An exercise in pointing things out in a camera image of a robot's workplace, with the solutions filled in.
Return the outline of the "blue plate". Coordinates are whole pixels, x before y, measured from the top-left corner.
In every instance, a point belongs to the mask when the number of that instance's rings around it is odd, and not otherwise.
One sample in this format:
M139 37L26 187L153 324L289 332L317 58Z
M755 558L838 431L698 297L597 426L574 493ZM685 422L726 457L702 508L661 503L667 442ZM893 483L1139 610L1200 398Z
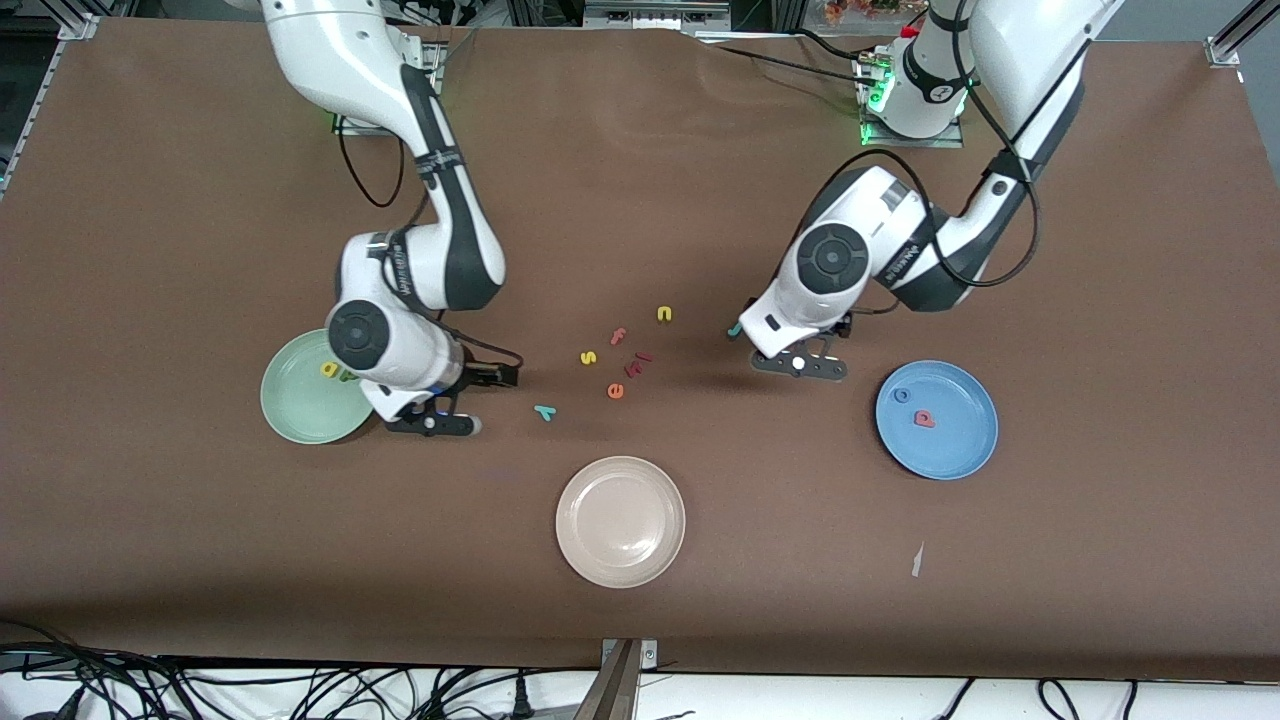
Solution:
M893 391L911 391L909 404ZM929 410L936 428L913 423ZM920 360L893 370L876 398L876 430L888 454L910 473L931 480L960 480L980 470L998 443L998 414L987 388L951 363Z

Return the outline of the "green plate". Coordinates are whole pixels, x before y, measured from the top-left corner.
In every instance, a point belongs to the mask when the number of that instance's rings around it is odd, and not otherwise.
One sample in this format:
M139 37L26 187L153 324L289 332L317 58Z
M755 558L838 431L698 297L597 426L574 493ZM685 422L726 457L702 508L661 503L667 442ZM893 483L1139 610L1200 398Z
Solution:
M323 363L348 370L330 348L324 329L287 342L268 364L260 384L260 406L268 424L298 445L329 445L356 432L372 415L358 380L321 375Z

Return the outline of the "aluminium profile rail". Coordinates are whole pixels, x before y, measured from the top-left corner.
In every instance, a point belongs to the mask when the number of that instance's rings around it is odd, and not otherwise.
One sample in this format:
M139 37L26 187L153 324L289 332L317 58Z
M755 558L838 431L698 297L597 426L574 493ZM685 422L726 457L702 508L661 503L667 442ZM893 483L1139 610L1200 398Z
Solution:
M1249 0L1217 33L1204 41L1210 65L1239 67L1239 51L1277 17L1280 0Z
M96 32L92 6L81 0L0 0L0 200L67 46Z

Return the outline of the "silver metal frame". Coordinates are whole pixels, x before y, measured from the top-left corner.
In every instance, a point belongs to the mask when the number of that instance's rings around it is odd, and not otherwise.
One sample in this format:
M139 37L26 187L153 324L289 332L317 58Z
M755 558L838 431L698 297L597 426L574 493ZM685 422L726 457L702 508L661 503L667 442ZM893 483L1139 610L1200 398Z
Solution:
M728 0L584 0L586 29L675 29L686 35L730 32Z

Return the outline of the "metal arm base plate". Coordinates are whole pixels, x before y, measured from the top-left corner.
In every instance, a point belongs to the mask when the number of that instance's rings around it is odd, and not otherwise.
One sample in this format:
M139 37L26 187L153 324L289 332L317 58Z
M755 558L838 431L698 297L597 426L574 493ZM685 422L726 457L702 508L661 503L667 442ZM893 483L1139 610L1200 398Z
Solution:
M430 86L439 94L449 53L451 44L448 38L417 38L413 42L408 42L401 55L410 65L424 74ZM389 129L367 120L339 115L332 117L332 133L334 136L393 136Z
M892 131L872 111L874 101L884 97L893 77L890 69L890 55L882 53L859 53L851 61L854 76L860 79L873 79L874 85L864 85L858 90L860 141L863 146L895 146L908 149L963 149L964 137L960 117L966 106L966 96L959 101L948 126L938 135L928 138L913 138Z

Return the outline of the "orange artificial flowers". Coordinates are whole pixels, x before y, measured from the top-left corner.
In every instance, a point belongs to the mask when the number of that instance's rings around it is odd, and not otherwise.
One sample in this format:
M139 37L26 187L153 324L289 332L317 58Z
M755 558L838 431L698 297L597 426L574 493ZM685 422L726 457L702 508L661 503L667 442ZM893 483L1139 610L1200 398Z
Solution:
M913 0L823 0L822 15L828 26L901 20Z

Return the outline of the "beige plate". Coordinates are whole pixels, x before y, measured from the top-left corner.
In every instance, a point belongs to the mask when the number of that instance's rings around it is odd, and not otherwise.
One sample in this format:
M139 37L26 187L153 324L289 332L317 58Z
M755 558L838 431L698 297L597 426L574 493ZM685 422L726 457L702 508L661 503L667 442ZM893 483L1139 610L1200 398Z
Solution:
M586 582L632 589L675 562L687 518L684 497L663 469L641 457L602 457L580 469L556 509L564 561Z

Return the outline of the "metal table edge bracket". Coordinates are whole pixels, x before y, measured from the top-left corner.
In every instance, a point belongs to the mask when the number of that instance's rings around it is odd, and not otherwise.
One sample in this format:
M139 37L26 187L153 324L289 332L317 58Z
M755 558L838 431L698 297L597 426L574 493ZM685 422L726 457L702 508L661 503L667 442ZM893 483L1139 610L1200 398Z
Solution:
M627 638L602 642L602 667L573 720L635 720L643 671L657 669L657 639Z

